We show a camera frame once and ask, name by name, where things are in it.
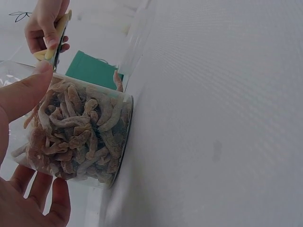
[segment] clear plastic container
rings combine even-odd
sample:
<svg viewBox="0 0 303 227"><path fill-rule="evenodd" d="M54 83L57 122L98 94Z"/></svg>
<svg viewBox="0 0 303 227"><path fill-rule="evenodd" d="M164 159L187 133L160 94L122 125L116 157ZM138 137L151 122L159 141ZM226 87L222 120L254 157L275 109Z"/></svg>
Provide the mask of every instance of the clear plastic container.
<svg viewBox="0 0 303 227"><path fill-rule="evenodd" d="M128 94L54 74L45 97L20 125L30 128L28 142L11 156L39 172L111 186L123 158L132 111Z"/></svg>

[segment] green box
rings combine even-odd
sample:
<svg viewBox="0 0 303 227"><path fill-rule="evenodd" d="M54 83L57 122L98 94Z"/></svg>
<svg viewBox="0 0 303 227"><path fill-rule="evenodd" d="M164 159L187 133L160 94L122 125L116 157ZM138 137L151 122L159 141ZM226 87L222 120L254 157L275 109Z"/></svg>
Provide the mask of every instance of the green box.
<svg viewBox="0 0 303 227"><path fill-rule="evenodd" d="M92 84L116 90L113 75L117 68L99 59L78 51L69 66L66 75Z"/></svg>

